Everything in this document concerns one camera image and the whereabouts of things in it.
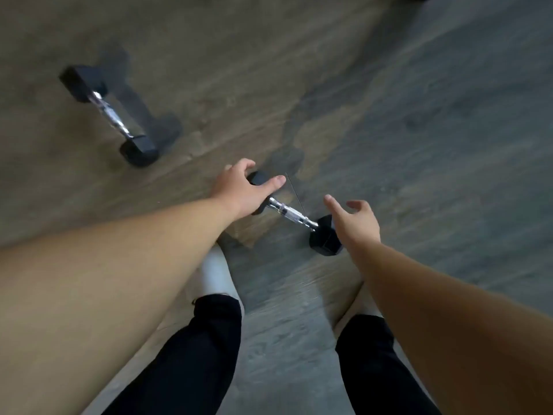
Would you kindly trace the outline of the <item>person's left hand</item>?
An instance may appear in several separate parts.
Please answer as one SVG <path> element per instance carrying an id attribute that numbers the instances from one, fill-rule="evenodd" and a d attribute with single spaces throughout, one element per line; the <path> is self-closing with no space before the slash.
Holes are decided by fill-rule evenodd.
<path id="1" fill-rule="evenodd" d="M 242 158 L 226 165 L 216 178 L 210 197 L 223 206 L 230 222 L 251 215 L 266 197 L 257 197 L 255 186 L 247 180 L 247 173 L 256 166 L 255 161 Z"/>

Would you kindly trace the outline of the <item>person's right hand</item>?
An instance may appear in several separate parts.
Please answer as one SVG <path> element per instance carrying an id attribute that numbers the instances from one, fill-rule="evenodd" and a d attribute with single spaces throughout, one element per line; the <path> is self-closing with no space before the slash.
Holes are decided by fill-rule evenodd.
<path id="1" fill-rule="evenodd" d="M 365 200 L 346 202 L 349 215 L 343 222 L 334 222 L 337 236 L 352 257 L 363 256 L 370 246 L 379 244 L 380 227 L 369 203 Z"/>

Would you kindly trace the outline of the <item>person's left forearm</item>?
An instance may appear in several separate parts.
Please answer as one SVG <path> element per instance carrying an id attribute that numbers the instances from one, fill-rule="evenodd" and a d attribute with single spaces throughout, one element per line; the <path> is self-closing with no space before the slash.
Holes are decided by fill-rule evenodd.
<path id="1" fill-rule="evenodd" d="M 206 199 L 0 251 L 0 415 L 81 413 L 235 218 Z"/>

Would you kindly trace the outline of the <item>person's right forearm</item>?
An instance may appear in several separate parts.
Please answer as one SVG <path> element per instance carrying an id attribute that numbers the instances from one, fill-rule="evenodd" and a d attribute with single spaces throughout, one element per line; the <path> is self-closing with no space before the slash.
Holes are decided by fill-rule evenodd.
<path id="1" fill-rule="evenodd" d="M 375 241 L 348 251 L 442 413 L 553 415 L 553 318 Z"/>

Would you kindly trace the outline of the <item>white shoe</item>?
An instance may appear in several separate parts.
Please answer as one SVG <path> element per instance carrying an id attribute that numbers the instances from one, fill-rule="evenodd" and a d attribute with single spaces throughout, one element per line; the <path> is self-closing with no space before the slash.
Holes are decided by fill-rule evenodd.
<path id="1" fill-rule="evenodd" d="M 374 302 L 366 283 L 362 284 L 352 304 L 342 315 L 341 319 L 335 324 L 333 333 L 336 340 L 339 338 L 349 321 L 356 315 L 369 315 L 383 318 L 383 315 Z"/>
<path id="2" fill-rule="evenodd" d="M 238 300 L 240 306 L 243 307 L 227 260 L 218 243 L 213 245 L 200 265 L 200 275 L 194 299 L 214 294 L 226 295 Z"/>

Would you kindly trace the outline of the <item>black trousers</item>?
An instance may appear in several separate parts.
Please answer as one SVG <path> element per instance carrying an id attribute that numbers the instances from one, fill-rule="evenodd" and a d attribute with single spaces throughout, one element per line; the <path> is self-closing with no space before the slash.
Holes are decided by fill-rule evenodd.
<path id="1" fill-rule="evenodd" d="M 216 415 L 237 365 L 238 300 L 197 300 L 190 323 L 172 335 L 102 415 Z M 384 318 L 356 315 L 336 342 L 341 376 L 356 415 L 441 415 L 399 359 Z"/>

